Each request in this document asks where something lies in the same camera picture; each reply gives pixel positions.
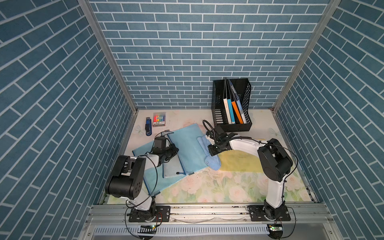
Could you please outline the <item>yellow mesh document bag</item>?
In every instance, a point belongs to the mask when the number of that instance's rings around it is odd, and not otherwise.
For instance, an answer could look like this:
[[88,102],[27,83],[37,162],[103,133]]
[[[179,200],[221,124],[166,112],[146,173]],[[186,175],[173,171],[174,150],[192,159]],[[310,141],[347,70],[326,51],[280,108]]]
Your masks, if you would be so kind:
[[264,144],[252,140],[230,141],[232,149],[218,155],[221,161],[220,171],[262,173],[258,150],[263,146]]

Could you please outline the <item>light blue mesh document bag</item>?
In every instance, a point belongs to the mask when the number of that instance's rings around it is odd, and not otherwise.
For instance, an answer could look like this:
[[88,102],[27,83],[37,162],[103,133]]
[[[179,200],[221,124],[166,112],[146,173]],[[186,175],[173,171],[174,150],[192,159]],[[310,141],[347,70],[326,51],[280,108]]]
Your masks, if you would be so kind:
[[169,135],[173,144],[179,149],[178,156],[187,175],[197,173],[208,167],[206,154],[198,142],[203,133],[197,124],[174,131]]

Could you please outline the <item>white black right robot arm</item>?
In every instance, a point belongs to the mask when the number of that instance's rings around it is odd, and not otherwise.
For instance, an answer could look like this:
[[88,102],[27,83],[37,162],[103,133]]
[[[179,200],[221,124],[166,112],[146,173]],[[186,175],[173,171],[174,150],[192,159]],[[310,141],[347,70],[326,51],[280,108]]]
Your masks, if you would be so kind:
[[294,162],[287,153],[288,149],[277,139],[270,139],[264,143],[251,137],[225,138],[209,144],[208,150],[211,156],[236,150],[258,157],[263,172],[269,179],[265,207],[275,210],[284,204],[284,185]]

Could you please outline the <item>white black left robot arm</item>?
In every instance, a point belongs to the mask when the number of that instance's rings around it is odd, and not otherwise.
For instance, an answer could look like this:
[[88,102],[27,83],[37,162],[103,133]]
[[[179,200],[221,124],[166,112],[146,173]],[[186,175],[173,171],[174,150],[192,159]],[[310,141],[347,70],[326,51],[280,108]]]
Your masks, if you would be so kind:
[[115,198],[128,200],[128,207],[139,212],[153,212],[154,190],[146,194],[142,190],[145,171],[155,170],[155,184],[159,182],[158,167],[163,168],[163,177],[171,178],[185,174],[178,155],[179,149],[170,137],[155,137],[149,153],[138,157],[118,156],[108,177],[105,192]]

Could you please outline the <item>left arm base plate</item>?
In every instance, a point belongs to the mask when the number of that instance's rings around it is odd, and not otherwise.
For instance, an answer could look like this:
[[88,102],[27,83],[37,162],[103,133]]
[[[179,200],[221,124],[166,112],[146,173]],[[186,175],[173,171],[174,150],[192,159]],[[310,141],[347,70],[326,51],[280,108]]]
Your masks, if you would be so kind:
[[171,215],[170,206],[152,206],[148,211],[139,211],[133,209],[128,214],[128,222],[130,223],[151,223],[151,222],[169,222]]

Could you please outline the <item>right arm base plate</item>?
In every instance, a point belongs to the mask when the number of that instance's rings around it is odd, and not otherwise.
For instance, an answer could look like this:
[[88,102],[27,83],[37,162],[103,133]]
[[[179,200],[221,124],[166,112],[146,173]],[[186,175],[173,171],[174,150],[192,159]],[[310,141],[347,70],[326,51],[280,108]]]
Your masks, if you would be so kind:
[[268,203],[265,203],[264,205],[250,205],[250,206],[247,206],[246,209],[250,214],[252,222],[263,222],[263,221],[289,222],[291,221],[291,216],[285,204],[282,204],[277,209],[271,207]]

